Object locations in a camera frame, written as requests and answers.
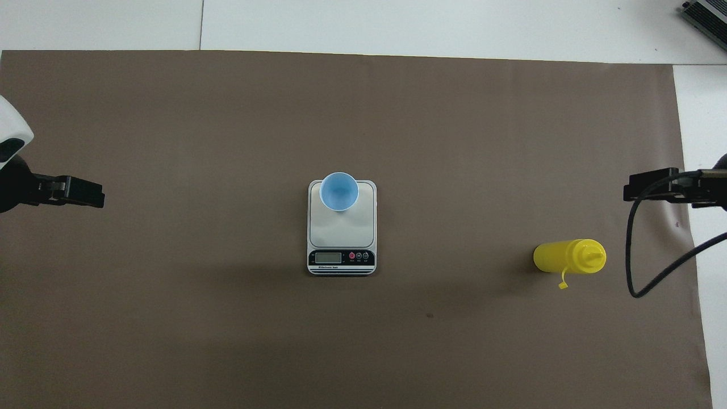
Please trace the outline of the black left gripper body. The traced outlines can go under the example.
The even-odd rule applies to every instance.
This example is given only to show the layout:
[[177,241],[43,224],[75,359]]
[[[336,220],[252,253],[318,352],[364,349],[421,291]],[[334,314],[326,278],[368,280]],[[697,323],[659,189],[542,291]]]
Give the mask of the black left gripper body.
[[1,213],[19,204],[39,206],[36,200],[39,187],[40,181],[26,161],[20,155],[13,156],[1,171]]

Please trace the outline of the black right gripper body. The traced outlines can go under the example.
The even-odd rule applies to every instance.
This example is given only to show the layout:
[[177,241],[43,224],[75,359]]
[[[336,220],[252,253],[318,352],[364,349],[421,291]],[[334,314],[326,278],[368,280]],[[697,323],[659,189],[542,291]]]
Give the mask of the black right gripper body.
[[701,199],[692,208],[721,207],[726,210],[726,155],[722,155],[711,169],[699,170],[697,184]]

